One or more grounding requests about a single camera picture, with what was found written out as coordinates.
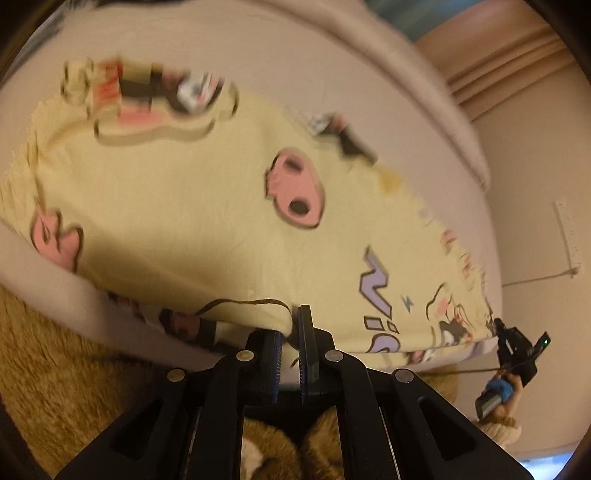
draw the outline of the bed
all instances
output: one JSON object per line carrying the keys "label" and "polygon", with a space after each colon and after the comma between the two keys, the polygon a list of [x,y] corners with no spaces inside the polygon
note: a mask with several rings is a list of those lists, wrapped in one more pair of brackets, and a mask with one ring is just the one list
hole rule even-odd
{"label": "bed", "polygon": [[[396,168],[456,232],[483,267],[488,302],[494,315],[502,316],[495,234],[485,199],[490,178],[476,134],[434,69],[361,3],[198,0],[150,8],[86,5],[69,12],[61,31],[11,72],[0,90],[3,172],[26,139],[36,104],[54,93],[64,59],[113,53],[195,69],[206,64],[301,111],[343,112],[381,161]],[[191,370],[219,359],[142,328],[90,282],[43,260],[3,224],[0,265],[2,285],[92,340]],[[413,368],[458,362],[495,345],[495,339],[468,344]],[[378,354],[359,357],[371,367],[372,355]],[[284,382],[297,383],[297,369],[289,371]]]}

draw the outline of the purple letter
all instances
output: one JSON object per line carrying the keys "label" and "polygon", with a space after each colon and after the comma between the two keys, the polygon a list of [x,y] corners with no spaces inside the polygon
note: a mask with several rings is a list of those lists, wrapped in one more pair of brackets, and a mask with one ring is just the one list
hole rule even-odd
{"label": "purple letter", "polygon": [[379,262],[378,257],[372,252],[371,247],[367,247],[367,250],[365,251],[365,262],[372,268],[372,271],[361,275],[359,292],[368,299],[374,307],[391,320],[392,307],[377,292],[378,288],[383,288],[388,285],[388,272]]}

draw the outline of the metal screw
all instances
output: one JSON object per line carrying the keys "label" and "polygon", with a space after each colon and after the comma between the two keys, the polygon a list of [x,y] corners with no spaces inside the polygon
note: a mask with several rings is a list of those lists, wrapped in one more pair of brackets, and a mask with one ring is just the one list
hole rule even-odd
{"label": "metal screw", "polygon": [[396,377],[396,380],[402,383],[410,383],[414,379],[414,374],[408,368],[396,370],[394,376]]}
{"label": "metal screw", "polygon": [[236,354],[236,360],[239,362],[250,362],[253,358],[255,358],[255,354],[250,350],[240,350]]}
{"label": "metal screw", "polygon": [[174,368],[168,375],[166,375],[168,381],[170,382],[180,382],[184,378],[184,370],[181,368]]}
{"label": "metal screw", "polygon": [[329,362],[340,362],[343,359],[343,352],[339,352],[338,350],[329,350],[324,354],[324,358],[326,358]]}

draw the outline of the cable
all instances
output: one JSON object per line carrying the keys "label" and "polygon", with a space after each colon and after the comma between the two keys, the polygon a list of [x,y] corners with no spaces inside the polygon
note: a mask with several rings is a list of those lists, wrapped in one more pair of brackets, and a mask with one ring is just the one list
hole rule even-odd
{"label": "cable", "polygon": [[528,358],[527,360],[523,360],[522,362],[519,362],[518,364],[515,364],[512,367],[477,368],[474,370],[458,370],[456,372],[425,372],[425,373],[423,373],[423,376],[427,377],[429,375],[432,375],[434,377],[445,377],[447,375],[477,374],[477,373],[483,373],[483,372],[498,372],[499,370],[503,370],[506,373],[511,373],[511,371],[514,370],[515,368],[520,367],[521,365],[525,365],[529,362],[535,361],[541,354],[542,354],[542,352],[537,352],[533,357]]}
{"label": "cable", "polygon": [[547,275],[545,277],[537,277],[537,278],[528,278],[527,280],[517,280],[517,281],[512,281],[512,282],[509,282],[509,283],[505,283],[503,285],[503,288],[505,288],[505,287],[511,287],[513,285],[521,285],[521,284],[524,284],[524,283],[533,283],[533,282],[536,282],[536,281],[550,280],[551,278],[563,277],[565,275],[576,275],[577,273],[579,273],[579,268],[578,267],[569,268],[568,270],[565,270],[562,273],[557,273],[557,274],[554,274],[554,275]]}

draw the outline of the wall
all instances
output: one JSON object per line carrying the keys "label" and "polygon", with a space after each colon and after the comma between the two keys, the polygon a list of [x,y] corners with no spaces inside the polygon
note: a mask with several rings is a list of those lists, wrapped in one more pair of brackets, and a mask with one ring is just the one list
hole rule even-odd
{"label": "wall", "polygon": [[[517,458],[573,450],[591,422],[591,86],[577,66],[553,73],[475,121],[492,172],[489,203],[503,283],[569,268],[553,200],[567,200],[587,273],[504,288],[504,321],[552,343],[524,391]],[[497,364],[489,355],[462,364]],[[488,374],[464,375],[457,407],[473,402]]]}

